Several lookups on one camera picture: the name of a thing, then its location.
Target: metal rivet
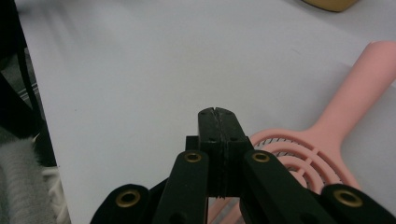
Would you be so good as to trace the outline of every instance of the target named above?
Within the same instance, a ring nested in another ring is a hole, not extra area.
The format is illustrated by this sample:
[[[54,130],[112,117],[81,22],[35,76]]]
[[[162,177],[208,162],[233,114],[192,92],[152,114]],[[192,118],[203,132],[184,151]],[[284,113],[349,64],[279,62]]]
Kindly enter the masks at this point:
[[[363,205],[361,198],[353,192],[346,189],[338,189],[333,193],[338,202],[349,207],[360,207]]]
[[[270,160],[270,157],[262,152],[256,152],[251,157],[253,158],[253,160],[259,161],[259,162],[267,162]]]
[[[140,193],[136,189],[127,189],[121,192],[116,199],[119,207],[132,207],[140,201]]]
[[[184,159],[189,162],[198,162],[200,161],[202,156],[195,152],[190,152],[184,155]]]

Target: white tabletop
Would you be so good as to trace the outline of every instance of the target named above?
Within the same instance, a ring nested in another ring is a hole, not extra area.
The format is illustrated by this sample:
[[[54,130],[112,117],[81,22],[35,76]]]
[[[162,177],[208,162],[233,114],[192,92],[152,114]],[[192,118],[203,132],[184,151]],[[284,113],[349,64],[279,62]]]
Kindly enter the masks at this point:
[[[396,2],[331,13],[293,0],[17,0],[73,223],[108,193],[169,176],[197,113],[232,110],[246,135],[303,130]],[[396,214],[396,84],[343,144],[364,192]]]

